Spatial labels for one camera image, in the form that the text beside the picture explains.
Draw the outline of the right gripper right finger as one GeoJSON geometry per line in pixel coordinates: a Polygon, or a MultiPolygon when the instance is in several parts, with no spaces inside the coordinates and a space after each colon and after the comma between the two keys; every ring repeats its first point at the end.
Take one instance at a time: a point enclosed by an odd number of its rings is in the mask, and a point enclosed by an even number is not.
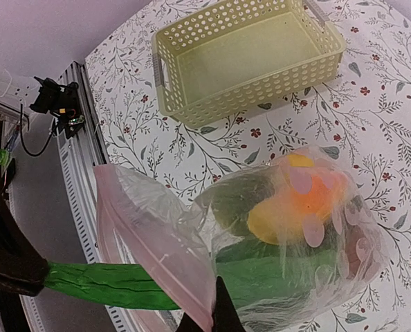
{"type": "MultiPolygon", "coordinates": [[[[245,332],[221,276],[216,280],[216,302],[212,313],[212,332],[245,332]]],[[[181,320],[181,332],[200,332],[202,329],[186,313],[181,320]]]]}

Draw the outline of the clear zip top bag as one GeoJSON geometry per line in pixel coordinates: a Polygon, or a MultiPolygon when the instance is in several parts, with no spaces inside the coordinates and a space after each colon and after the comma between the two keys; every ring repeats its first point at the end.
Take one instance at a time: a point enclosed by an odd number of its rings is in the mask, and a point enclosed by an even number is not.
{"type": "Polygon", "coordinates": [[[189,205],[119,165],[93,170],[102,260],[126,254],[204,331],[222,279],[245,331],[281,331],[353,298],[388,260],[383,233],[330,148],[224,176],[189,205]]]}

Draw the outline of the bok choy toy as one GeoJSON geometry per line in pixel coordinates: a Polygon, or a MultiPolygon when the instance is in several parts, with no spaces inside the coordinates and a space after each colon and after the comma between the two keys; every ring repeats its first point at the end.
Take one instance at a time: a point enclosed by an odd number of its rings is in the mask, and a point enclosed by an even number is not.
{"type": "Polygon", "coordinates": [[[214,253],[247,331],[281,331],[324,313],[343,297],[338,251],[328,241],[277,246],[244,239],[214,253]]]}

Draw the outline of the beige perforated plastic basket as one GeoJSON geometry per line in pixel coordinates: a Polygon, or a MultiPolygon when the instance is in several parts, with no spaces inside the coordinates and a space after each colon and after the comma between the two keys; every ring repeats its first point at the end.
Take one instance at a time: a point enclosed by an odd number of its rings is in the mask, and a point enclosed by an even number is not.
{"type": "Polygon", "coordinates": [[[196,129],[334,79],[346,43],[313,1],[219,1],[152,38],[160,113],[196,129]]]}

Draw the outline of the green pepper toy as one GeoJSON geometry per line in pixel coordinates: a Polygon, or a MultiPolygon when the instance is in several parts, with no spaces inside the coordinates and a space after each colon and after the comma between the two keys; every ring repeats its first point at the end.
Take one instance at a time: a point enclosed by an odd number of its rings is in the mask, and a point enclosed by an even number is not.
{"type": "Polygon", "coordinates": [[[272,197],[282,182],[282,175],[270,167],[236,172],[210,186],[203,192],[201,201],[211,208],[223,231],[246,237],[250,234],[249,212],[258,203],[272,197]]]}

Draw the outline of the green cucumber toy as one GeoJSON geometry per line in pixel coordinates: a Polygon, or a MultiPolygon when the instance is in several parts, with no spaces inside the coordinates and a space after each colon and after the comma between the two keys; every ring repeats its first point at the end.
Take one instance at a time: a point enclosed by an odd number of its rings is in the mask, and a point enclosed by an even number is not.
{"type": "Polygon", "coordinates": [[[179,309],[138,264],[49,262],[48,266],[45,287],[79,299],[127,309],[179,309]]]}

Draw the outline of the brown potato toy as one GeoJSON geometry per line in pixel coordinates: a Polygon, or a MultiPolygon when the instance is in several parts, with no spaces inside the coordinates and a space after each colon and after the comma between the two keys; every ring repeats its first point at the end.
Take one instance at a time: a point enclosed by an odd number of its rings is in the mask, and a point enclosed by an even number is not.
{"type": "Polygon", "coordinates": [[[362,233],[351,232],[347,236],[345,253],[347,255],[347,279],[370,282],[375,277],[378,266],[373,258],[373,245],[362,233]]]}

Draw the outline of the yellow lemon toy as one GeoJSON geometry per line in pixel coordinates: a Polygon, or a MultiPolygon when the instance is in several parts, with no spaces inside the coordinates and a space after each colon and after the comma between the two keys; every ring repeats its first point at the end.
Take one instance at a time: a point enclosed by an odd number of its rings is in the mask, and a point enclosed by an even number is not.
{"type": "Polygon", "coordinates": [[[286,156],[286,164],[289,167],[303,167],[311,168],[314,167],[314,161],[301,154],[289,154],[286,156]]]}

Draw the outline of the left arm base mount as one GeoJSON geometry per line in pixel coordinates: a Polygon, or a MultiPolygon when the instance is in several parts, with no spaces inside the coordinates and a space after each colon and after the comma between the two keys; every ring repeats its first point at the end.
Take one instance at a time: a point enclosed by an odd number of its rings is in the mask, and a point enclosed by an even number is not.
{"type": "Polygon", "coordinates": [[[83,128],[86,118],[81,108],[78,95],[79,84],[77,82],[63,85],[58,84],[49,77],[42,79],[34,76],[34,79],[39,83],[39,94],[36,100],[29,105],[29,109],[34,113],[50,113],[54,117],[48,138],[39,152],[33,153],[28,150],[24,142],[23,132],[20,132],[23,150],[28,156],[36,158],[45,152],[52,137],[62,132],[64,132],[66,139],[75,136],[83,128]]]}

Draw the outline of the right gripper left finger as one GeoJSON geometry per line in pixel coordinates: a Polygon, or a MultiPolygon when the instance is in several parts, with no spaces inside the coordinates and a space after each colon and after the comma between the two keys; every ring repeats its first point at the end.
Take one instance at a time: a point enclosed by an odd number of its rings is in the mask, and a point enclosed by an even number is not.
{"type": "Polygon", "coordinates": [[[19,229],[6,204],[0,180],[0,314],[5,331],[29,331],[22,295],[44,289],[50,268],[19,229]]]}

